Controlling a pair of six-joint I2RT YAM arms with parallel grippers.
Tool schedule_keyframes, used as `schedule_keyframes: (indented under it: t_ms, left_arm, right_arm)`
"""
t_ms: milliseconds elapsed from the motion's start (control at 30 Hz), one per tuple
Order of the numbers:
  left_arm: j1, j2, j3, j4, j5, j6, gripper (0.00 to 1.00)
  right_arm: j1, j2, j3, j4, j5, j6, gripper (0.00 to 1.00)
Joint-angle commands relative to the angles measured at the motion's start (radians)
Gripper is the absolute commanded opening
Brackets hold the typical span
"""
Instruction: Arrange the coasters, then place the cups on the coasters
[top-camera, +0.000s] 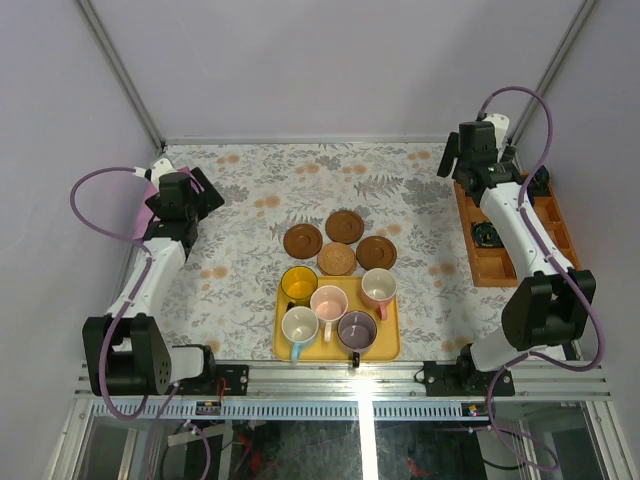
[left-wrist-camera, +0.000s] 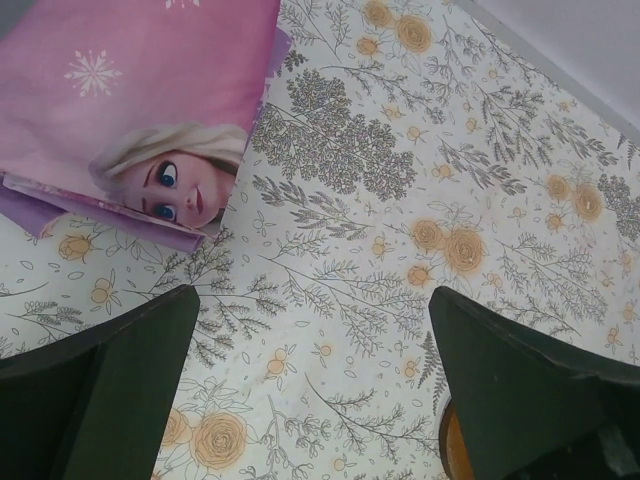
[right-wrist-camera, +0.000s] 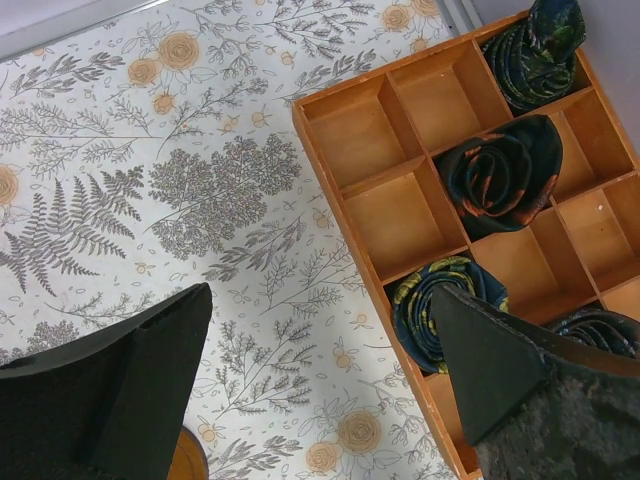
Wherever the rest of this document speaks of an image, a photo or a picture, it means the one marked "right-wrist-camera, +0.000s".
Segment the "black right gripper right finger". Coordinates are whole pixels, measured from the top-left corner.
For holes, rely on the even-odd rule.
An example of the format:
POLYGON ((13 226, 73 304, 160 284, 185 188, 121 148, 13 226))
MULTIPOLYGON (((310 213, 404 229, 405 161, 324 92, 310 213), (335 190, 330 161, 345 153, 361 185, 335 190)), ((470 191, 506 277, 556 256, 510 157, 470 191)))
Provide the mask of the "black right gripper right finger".
POLYGON ((452 286, 433 311, 487 479, 635 479, 639 359, 578 343, 452 286))

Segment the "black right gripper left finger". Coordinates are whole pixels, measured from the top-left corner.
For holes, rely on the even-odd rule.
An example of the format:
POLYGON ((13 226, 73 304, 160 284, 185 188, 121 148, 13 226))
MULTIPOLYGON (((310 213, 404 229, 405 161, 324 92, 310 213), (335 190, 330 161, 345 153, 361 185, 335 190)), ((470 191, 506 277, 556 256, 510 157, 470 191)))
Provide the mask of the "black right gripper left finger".
POLYGON ((2 366, 2 478, 167 478, 211 315, 195 284, 2 366))

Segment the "brown wooden coaster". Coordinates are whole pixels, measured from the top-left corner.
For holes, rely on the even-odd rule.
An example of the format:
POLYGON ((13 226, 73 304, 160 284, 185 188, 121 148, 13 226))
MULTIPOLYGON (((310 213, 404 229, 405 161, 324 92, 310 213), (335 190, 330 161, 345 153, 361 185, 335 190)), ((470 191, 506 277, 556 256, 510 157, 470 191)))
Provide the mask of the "brown wooden coaster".
POLYGON ((208 480, 207 457, 197 438, 182 427, 167 480, 208 480))

